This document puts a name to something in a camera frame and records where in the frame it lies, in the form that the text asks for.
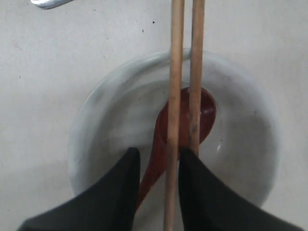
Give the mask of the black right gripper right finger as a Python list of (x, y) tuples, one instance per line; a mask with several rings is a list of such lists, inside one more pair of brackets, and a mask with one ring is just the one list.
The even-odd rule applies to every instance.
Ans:
[(179, 196), (186, 231), (301, 230), (239, 196), (189, 148), (180, 152)]

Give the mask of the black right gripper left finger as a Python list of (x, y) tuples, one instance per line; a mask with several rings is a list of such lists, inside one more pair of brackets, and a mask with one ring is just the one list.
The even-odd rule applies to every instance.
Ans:
[(130, 231), (140, 184), (141, 158), (128, 148), (95, 184), (68, 202), (25, 220), (20, 231)]

